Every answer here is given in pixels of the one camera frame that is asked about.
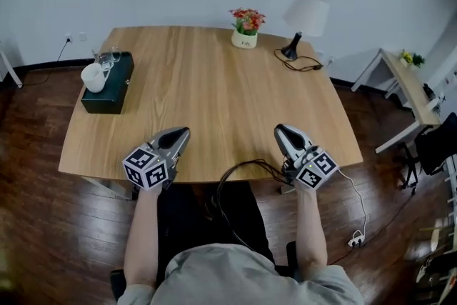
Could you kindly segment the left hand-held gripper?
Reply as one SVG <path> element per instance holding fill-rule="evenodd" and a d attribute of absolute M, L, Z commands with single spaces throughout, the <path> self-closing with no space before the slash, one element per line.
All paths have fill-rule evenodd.
<path fill-rule="evenodd" d="M 137 147 L 122 161 L 127 179 L 145 191 L 155 186 L 167 190 L 177 175 L 177 161 L 190 135 L 189 128 L 182 126 L 155 134 L 150 142 Z"/>

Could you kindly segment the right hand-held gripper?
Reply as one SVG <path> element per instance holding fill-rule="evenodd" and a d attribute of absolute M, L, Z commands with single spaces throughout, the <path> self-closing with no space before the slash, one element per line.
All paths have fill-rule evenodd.
<path fill-rule="evenodd" d="M 291 184 L 300 183 L 306 188 L 318 189 L 338 171 L 338 164 L 320 146 L 312 146 L 304 131 L 292 125 L 277 125 L 274 137 L 287 158 L 281 170 Z M 304 152 L 297 157 L 297 151 Z"/>

